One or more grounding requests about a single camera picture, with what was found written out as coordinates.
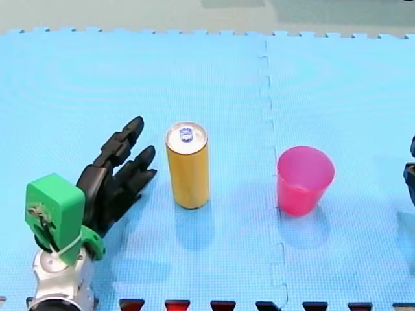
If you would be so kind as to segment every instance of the drink can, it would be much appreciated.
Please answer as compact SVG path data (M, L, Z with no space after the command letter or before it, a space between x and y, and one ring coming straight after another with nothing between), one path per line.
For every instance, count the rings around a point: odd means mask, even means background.
M210 196L206 131L193 122L177 123L167 132L166 147L174 200L186 209L203 206Z

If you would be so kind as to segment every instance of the pink plastic cup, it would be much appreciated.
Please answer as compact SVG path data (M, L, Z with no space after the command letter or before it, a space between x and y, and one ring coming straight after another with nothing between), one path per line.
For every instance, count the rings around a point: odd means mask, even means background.
M283 152L277 163L277 204L292 216L313 210L335 176L335 168L323 152L297 146Z

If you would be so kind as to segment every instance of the green plastic bracket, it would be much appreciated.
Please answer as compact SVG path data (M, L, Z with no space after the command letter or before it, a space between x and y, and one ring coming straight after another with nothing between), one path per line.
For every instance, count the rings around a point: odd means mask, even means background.
M85 195L58 174L50 174L29 183L26 188L25 221L39 242L50 248L50 238L40 221L43 218L58 249L60 258L72 265L85 244L94 260L105 254L102 238L82 225Z

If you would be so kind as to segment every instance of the blue foam mat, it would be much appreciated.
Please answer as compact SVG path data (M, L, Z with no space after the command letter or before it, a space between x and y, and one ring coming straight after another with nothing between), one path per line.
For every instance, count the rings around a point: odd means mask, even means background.
M190 310L232 300L236 310L273 301L290 311L414 300L402 180L414 134L411 36L71 30L0 36L2 309L23 309L35 290L26 183L50 172L76 182L136 115L145 130L134 153L154 144L159 172L106 237L99 310L128 298L144 299L144 311L177 299ZM169 184L165 132L182 120L210 136L212 197L197 211L175 206ZM319 208L295 220L276 209L274 188L276 157L296 144L327 152L337 176Z

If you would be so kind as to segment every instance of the can lid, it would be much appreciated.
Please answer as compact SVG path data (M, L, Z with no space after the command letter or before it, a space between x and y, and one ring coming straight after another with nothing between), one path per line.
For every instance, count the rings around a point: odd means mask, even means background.
M193 154L205 147L208 135L205 130L193 122L180 122L167 132L166 144L178 154Z

